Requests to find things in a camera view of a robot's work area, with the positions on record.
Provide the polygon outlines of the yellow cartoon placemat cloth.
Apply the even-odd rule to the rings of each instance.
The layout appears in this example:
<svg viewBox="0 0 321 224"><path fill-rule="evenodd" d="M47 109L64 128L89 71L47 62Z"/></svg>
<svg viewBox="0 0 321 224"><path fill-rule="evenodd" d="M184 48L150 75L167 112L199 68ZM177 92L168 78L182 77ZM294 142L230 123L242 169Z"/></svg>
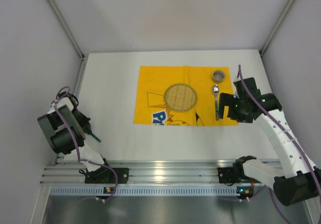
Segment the yellow cartoon placemat cloth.
<svg viewBox="0 0 321 224"><path fill-rule="evenodd" d="M216 120L212 94L212 73L222 70L225 79L219 83L220 93L233 93L227 67L141 66L133 122L161 126L236 126L230 118ZM171 110L164 101L165 91L174 84L184 83L197 93L196 105L187 112Z"/></svg>

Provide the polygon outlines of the round woven bamboo plate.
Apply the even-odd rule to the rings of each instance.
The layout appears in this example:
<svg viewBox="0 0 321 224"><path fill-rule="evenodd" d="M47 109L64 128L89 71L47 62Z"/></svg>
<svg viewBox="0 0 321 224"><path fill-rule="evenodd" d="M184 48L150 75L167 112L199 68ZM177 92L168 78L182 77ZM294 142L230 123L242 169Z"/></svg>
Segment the round woven bamboo plate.
<svg viewBox="0 0 321 224"><path fill-rule="evenodd" d="M171 110L187 112L196 105L197 93L191 86L177 83L165 91L164 101Z"/></svg>

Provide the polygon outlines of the fork with green handle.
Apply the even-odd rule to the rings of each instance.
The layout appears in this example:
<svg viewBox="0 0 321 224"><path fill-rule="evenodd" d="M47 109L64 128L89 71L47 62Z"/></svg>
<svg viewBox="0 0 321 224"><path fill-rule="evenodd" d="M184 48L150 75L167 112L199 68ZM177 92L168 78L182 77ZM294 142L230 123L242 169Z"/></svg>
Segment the fork with green handle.
<svg viewBox="0 0 321 224"><path fill-rule="evenodd" d="M94 134L94 133L91 133L90 134L97 142L101 143L101 140Z"/></svg>

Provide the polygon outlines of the spoon with green handle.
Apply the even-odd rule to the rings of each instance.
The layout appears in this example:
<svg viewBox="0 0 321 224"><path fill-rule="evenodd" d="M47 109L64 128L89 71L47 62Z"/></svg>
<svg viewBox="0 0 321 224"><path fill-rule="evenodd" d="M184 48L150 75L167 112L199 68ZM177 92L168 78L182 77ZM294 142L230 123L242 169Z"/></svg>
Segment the spoon with green handle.
<svg viewBox="0 0 321 224"><path fill-rule="evenodd" d="M212 94L214 96L214 101L215 101L215 113L216 113L216 120L218 121L219 118L219 102L218 102L218 97L219 97L219 86L217 84L213 85L212 87Z"/></svg>

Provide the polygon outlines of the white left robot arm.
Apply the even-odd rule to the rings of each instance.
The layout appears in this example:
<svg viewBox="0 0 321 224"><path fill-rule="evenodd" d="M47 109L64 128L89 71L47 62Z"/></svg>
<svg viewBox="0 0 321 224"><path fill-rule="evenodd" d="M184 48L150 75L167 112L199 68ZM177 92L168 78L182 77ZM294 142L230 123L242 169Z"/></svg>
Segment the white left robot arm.
<svg viewBox="0 0 321 224"><path fill-rule="evenodd" d="M110 174L111 170L106 159L86 144L86 135L95 135L91 131L90 118L77 109L78 105L76 96L60 94L50 110L37 121L56 154L83 164L86 170L81 174L97 180Z"/></svg>

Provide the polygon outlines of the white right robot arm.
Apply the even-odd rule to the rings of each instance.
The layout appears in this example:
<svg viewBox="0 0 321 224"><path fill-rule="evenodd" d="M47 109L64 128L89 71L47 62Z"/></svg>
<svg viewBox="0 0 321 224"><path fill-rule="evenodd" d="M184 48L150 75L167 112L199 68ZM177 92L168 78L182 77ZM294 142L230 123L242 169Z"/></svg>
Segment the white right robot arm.
<svg viewBox="0 0 321 224"><path fill-rule="evenodd" d="M243 156L233 163L234 178L253 178L274 191L285 206L320 195L320 169L306 156L292 130L286 124L282 106L273 93L261 94L253 77L235 81L236 94L221 93L218 117L224 115L238 123L256 122L277 154L278 170L254 156Z"/></svg>

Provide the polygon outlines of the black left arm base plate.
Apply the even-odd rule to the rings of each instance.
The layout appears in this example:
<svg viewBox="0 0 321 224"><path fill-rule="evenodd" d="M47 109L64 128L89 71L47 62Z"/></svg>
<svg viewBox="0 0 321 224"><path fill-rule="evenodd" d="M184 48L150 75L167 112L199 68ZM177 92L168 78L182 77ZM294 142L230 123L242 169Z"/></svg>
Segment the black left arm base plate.
<svg viewBox="0 0 321 224"><path fill-rule="evenodd" d="M91 172L87 169L85 169L85 171L79 170L79 173L85 176L86 184L115 184L116 177L118 184L126 184L128 182L128 168L114 168L113 170L115 174L105 167L99 167L97 170Z"/></svg>

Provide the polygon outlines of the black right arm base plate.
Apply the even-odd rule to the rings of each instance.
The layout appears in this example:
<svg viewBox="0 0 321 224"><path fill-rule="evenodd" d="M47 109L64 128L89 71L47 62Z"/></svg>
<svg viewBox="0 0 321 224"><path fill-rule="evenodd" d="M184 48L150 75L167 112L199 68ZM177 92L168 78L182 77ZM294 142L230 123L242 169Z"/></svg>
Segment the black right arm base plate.
<svg viewBox="0 0 321 224"><path fill-rule="evenodd" d="M250 179L241 178L233 167L217 168L219 183L233 185L238 183L250 183Z"/></svg>

